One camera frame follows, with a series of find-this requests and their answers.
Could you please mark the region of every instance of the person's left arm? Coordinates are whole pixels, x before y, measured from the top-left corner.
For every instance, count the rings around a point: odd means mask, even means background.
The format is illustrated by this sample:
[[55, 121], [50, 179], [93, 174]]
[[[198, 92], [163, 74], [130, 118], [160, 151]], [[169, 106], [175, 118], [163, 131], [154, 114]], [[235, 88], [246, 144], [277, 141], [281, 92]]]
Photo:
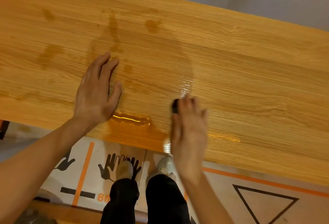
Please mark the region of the person's left arm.
[[118, 60], [99, 56], [87, 69], [77, 91], [73, 117], [58, 129], [0, 163], [0, 223], [14, 223], [68, 150], [117, 107], [121, 83], [109, 96], [109, 79]]

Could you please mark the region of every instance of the foot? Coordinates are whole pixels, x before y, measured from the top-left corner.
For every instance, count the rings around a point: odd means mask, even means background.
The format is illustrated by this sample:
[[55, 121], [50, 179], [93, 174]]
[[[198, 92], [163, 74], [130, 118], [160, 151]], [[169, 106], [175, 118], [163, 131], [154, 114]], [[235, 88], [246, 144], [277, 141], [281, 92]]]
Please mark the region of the foot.
[[134, 174], [134, 168], [130, 161], [122, 161], [118, 164], [117, 171], [115, 173], [116, 180], [129, 178], [131, 179]]
[[157, 171], [155, 171], [154, 173], [152, 173], [147, 179], [146, 179], [146, 185], [148, 183], [148, 181], [156, 176], [156, 175], [159, 175], [159, 174], [164, 174], [166, 176], [171, 176], [174, 172], [174, 161], [172, 159], [171, 156], [166, 156], [164, 158], [162, 158], [158, 165], [157, 165]]

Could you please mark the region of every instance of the person's left hand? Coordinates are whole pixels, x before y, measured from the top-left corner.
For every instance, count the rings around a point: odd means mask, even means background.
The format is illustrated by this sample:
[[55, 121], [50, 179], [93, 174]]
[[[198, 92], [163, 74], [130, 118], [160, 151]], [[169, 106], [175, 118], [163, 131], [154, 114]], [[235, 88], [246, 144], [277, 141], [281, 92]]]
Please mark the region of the person's left hand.
[[87, 119], [92, 127], [107, 121], [121, 96], [121, 82], [114, 84], [109, 95], [109, 80], [118, 59], [109, 61], [110, 53], [99, 56], [82, 77], [74, 103], [74, 117]]

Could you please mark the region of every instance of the black pants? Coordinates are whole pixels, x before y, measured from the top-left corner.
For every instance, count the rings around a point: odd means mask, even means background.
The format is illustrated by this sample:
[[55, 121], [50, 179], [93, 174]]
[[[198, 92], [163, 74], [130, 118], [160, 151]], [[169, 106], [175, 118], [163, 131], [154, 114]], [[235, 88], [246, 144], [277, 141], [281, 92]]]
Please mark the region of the black pants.
[[[103, 210], [101, 224], [135, 224], [134, 207], [139, 197], [137, 182], [116, 181], [109, 193], [110, 201]], [[146, 187], [148, 223], [190, 224], [187, 203], [174, 180], [156, 175]]]

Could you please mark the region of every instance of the white shoe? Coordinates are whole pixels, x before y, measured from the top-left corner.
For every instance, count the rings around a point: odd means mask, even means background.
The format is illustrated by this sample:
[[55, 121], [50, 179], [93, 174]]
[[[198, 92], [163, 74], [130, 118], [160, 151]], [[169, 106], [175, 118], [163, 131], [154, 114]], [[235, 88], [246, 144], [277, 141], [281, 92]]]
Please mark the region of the white shoe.
[[130, 161], [122, 161], [118, 164], [117, 171], [115, 172], [115, 179], [120, 180], [124, 178], [132, 179], [134, 168]]
[[149, 175], [149, 177], [146, 179], [146, 185], [148, 184], [148, 181], [159, 174], [164, 174], [166, 176], [171, 176], [174, 172], [175, 166], [174, 161], [171, 156], [165, 156], [162, 158], [158, 165], [157, 165], [157, 171]]

